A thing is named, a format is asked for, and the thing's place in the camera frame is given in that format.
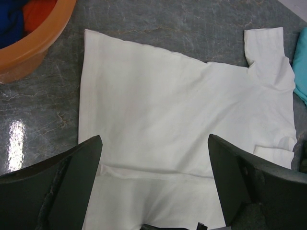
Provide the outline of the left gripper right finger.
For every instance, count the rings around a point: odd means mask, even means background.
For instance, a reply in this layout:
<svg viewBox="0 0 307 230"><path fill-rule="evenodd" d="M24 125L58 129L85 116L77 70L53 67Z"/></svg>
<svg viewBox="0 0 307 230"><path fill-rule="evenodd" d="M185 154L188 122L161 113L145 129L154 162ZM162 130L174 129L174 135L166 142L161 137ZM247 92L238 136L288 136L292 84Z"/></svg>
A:
<svg viewBox="0 0 307 230"><path fill-rule="evenodd" d="M209 156L226 226L305 230L307 175L248 153L210 134Z"/></svg>

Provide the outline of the white t shirt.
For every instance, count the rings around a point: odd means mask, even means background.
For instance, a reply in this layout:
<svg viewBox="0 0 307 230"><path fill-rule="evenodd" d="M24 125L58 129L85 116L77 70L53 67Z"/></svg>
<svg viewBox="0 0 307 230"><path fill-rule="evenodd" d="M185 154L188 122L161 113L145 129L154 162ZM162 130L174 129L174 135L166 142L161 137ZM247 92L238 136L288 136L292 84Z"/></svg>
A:
<svg viewBox="0 0 307 230"><path fill-rule="evenodd" d="M84 31L79 134L103 142L85 230L225 225L208 151L215 134L291 168L294 73L283 28L244 32L248 67Z"/></svg>

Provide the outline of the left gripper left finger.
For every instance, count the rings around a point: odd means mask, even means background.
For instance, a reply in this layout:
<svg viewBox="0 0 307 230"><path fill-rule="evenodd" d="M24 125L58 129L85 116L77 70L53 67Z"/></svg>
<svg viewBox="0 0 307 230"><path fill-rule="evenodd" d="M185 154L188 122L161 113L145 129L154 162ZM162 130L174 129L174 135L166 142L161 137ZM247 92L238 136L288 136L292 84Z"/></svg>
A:
<svg viewBox="0 0 307 230"><path fill-rule="evenodd" d="M2 230L80 230L102 152L100 136L0 177Z"/></svg>

